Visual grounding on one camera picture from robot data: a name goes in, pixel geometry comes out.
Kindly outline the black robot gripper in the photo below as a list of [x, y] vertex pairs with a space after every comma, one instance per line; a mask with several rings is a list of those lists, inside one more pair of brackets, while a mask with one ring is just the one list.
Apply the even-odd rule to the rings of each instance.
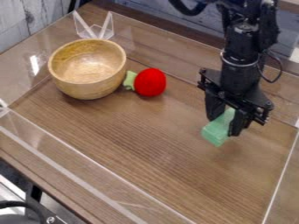
[[264, 58], [257, 55], [252, 60], [221, 57], [221, 69], [201, 68], [197, 88], [204, 92], [205, 113], [213, 121], [229, 106], [234, 109], [228, 124], [228, 135], [237, 137], [252, 122], [264, 125], [273, 103], [258, 86], [262, 75]]

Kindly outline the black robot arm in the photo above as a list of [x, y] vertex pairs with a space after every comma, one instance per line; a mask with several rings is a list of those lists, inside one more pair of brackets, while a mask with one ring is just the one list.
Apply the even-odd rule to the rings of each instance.
[[209, 4], [214, 4], [221, 15], [224, 47], [220, 51], [221, 68], [202, 68], [197, 88], [204, 91], [205, 113], [216, 120], [226, 107], [234, 109], [228, 122], [228, 135], [240, 135], [250, 123], [265, 124], [274, 105], [266, 98], [260, 82], [268, 83], [264, 74], [270, 47], [277, 42], [277, 0], [198, 0], [188, 8], [182, 0], [168, 0], [185, 16], [198, 15]]

